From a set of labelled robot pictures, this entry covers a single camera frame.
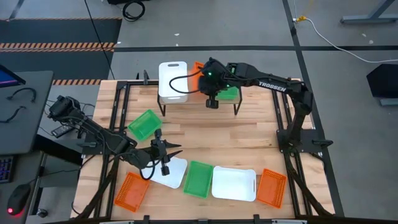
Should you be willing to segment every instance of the floor mat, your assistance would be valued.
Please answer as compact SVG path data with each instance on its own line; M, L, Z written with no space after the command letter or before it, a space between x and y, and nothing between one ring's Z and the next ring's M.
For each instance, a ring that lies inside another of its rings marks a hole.
M115 42L122 20L94 19L102 42ZM0 21L0 43L98 42L90 19L14 19Z
M106 52L112 61L113 52ZM0 62L13 72L54 72L55 80L107 79L108 63L101 51L93 52L6 52Z
M95 19L109 62L121 19ZM90 19L16 19L0 22L0 63L13 72L51 70L54 85L95 85L109 65Z

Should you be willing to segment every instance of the computer monitor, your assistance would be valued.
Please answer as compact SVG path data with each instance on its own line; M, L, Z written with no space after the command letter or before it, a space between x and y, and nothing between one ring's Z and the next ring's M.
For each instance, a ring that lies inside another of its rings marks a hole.
M0 88L16 85L24 85L25 80L18 77L15 73L0 65Z

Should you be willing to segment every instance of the white tray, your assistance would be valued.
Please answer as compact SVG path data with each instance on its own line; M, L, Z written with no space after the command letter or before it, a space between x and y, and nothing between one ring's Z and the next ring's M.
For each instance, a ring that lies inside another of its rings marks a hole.
M216 166L211 194L216 198L252 202L256 199L256 172Z
M184 177L185 170L187 169L187 160L179 159L177 157L172 157L170 162L167 163L167 166L170 169L170 174L163 176L162 175L162 164L158 163L155 166L155 173L150 180L154 182L158 182L160 184L166 185L173 189L177 189ZM152 168L145 168L142 170L142 174L144 177L149 177L152 172Z
M159 96L164 103L184 103L188 100L186 93L176 92L170 87L171 79L187 75L187 68L185 62L164 62L159 65ZM176 79L172 85L178 91L188 91L187 78Z

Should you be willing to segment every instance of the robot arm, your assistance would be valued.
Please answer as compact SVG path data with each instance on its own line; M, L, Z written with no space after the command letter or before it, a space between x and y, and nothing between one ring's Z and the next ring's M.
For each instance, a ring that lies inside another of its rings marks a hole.
M231 86L259 86L270 90L286 93L292 99L295 115L288 125L286 142L292 147L300 144L300 132L306 115L312 111L313 94L304 82L282 78L269 73L259 72L246 63L228 63L225 67L216 59L210 58L202 69L204 76L200 77L199 89L209 96L206 107L218 108L215 97L218 92Z
M170 147L179 147L180 145L168 143L161 140L161 131L156 131L155 140L152 140L151 146L145 149L136 149L137 142L125 134L115 133L105 129L89 119L80 110L80 104L72 97L59 96L57 101L50 107L49 118L61 123L79 125L87 133L92 134L96 141L102 145L103 154L109 151L114 156L120 157L138 169L144 169L150 161L160 160L162 162L162 174L168 175L169 170L166 163L173 155L167 155L166 149Z

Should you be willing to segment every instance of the orange hazard stripe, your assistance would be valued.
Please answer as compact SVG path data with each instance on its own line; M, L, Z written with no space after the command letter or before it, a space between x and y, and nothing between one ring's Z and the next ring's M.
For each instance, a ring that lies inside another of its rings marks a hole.
M115 43L102 43L105 51L114 51ZM101 44L96 42L75 43L0 43L0 52L87 52L100 51Z
M89 17L79 17L79 18L15 18L13 20L84 20L90 19ZM122 19L122 17L98 17L95 19Z
M53 85L99 85L101 79L53 80Z

